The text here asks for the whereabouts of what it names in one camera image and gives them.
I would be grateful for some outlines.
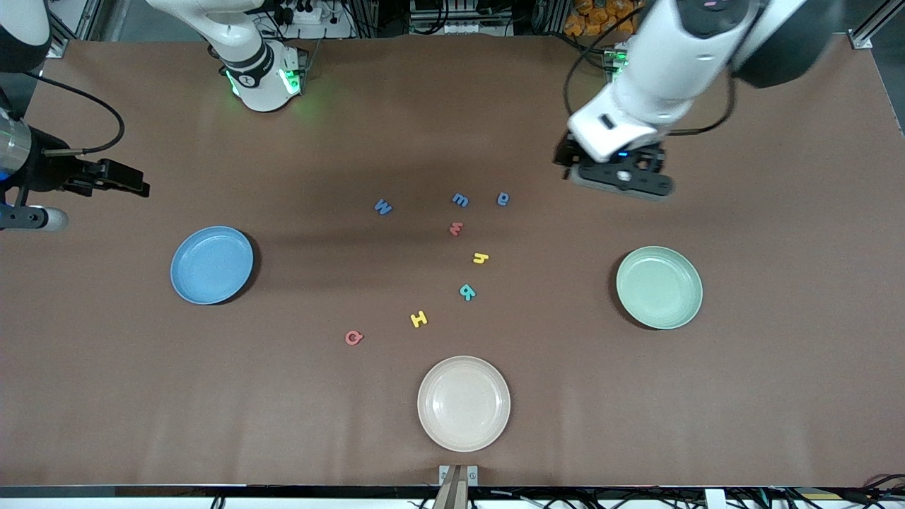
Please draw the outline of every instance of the white plate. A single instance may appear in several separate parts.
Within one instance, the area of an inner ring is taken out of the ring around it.
[[[418,418],[434,442],[458,453],[489,446],[509,422],[506,380],[486,360],[461,355],[428,371],[418,390]]]

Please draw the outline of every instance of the green plate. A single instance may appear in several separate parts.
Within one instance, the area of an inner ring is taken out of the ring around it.
[[[625,257],[616,272],[616,292],[629,314],[655,329],[675,329],[690,322],[704,298],[694,265],[658,245],[636,249]]]

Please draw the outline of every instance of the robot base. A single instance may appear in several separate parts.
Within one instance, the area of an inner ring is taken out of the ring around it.
[[[254,111],[278,110],[292,97],[301,95],[308,73],[308,52],[277,41],[268,41],[267,45],[273,50],[275,63],[256,87],[245,87],[227,74],[233,94]]]

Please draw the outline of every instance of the blue plate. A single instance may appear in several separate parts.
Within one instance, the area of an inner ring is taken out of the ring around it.
[[[191,234],[173,255],[170,282],[193,304],[216,304],[236,294],[252,275],[252,243],[239,230],[210,226]]]

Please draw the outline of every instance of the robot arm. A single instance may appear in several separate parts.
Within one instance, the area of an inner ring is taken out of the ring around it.
[[[43,0],[0,0],[0,72],[34,70],[43,62],[50,43]],[[0,96],[5,100],[2,91]],[[140,171],[110,159],[95,163],[74,157],[107,146],[72,150],[61,139],[30,128],[5,100],[0,109],[0,230],[66,227],[69,220],[60,209],[26,205],[32,191],[59,189],[89,197],[95,189],[117,189],[146,197],[150,186]],[[13,187],[18,194],[14,203],[7,204],[7,191]]]
[[[233,93],[255,111],[277,110],[301,94],[308,54],[279,41],[264,41],[244,14],[264,0],[148,0],[159,11],[197,30],[226,67]]]
[[[661,199],[662,140],[727,67],[758,87],[803,74],[825,47],[841,3],[655,0],[626,55],[631,64],[568,120],[555,162],[579,185]]]

